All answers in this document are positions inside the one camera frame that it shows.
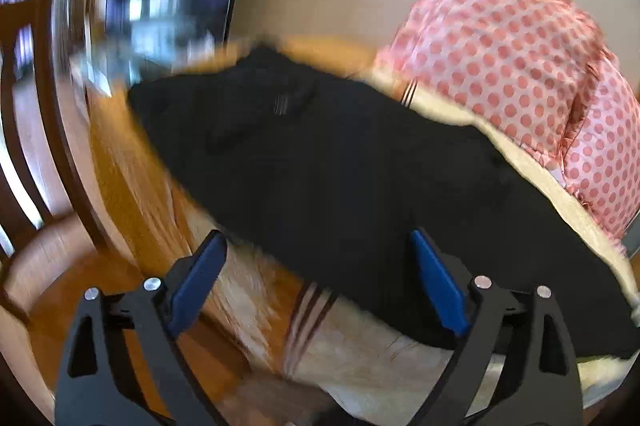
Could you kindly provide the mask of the right pink polka-dot pillow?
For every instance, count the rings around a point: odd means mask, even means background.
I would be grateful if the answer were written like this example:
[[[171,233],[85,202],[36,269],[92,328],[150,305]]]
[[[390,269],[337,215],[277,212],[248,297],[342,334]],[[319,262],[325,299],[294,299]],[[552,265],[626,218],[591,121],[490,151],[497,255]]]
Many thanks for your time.
[[[639,102],[614,54],[588,66],[563,152],[565,189],[619,240],[639,211]]]

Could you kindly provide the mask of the cream patterned bed sheet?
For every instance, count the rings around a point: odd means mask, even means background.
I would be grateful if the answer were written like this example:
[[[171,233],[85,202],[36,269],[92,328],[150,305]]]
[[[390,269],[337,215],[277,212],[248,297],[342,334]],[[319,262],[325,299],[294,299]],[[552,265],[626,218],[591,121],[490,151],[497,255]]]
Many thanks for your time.
[[[639,305],[638,285],[620,243],[507,136],[415,82],[375,68],[356,77],[431,120],[479,129],[613,270],[631,305]],[[401,335],[344,298],[304,284],[250,246],[230,246],[204,313],[239,342],[251,364],[318,386],[348,412],[375,425],[397,425],[416,412],[451,357],[448,350]]]

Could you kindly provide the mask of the pink polka-dot pillow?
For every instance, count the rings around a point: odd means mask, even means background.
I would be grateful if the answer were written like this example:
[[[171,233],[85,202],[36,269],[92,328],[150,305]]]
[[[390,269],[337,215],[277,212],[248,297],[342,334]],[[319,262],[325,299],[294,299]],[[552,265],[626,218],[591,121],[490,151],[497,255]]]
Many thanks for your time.
[[[465,106],[547,165],[603,48],[572,0],[417,0],[375,64]]]
[[[563,152],[565,189],[619,240],[639,211],[639,102],[614,54],[588,66]]]

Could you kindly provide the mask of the left pink polka-dot pillow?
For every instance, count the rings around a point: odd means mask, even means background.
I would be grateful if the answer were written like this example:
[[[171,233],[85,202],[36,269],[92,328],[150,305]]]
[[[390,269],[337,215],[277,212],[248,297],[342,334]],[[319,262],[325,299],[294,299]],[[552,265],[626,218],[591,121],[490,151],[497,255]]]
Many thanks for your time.
[[[465,106],[547,165],[603,48],[572,0],[417,0],[375,64]]]

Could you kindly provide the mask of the black pants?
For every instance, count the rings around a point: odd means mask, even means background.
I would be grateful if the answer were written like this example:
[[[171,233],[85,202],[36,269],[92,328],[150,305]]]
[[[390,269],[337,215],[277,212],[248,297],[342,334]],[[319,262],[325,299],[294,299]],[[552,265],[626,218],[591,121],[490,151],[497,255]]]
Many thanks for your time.
[[[267,46],[213,74],[142,82],[127,101],[224,232],[421,344],[457,341],[422,284],[416,230],[502,287],[550,287],[578,356],[638,350],[612,269],[475,127]]]

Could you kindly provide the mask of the dark wooden chair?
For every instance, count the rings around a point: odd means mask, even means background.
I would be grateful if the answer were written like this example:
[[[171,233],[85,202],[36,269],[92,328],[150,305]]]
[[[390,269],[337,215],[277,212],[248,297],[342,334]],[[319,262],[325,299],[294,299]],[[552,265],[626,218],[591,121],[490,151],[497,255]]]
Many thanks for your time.
[[[1,252],[1,307],[23,324],[29,308],[10,295],[9,282],[18,267],[35,251],[46,233],[69,221],[79,222],[92,248],[113,255],[116,246],[107,234],[81,181],[63,124],[52,53],[53,0],[21,0],[1,6],[1,146],[8,164],[1,168],[1,227],[13,252]],[[47,145],[46,159],[68,199],[66,209],[54,212],[42,195],[35,170],[37,154],[16,116],[16,48],[28,35],[32,41],[32,84],[36,106],[32,116],[40,123]]]

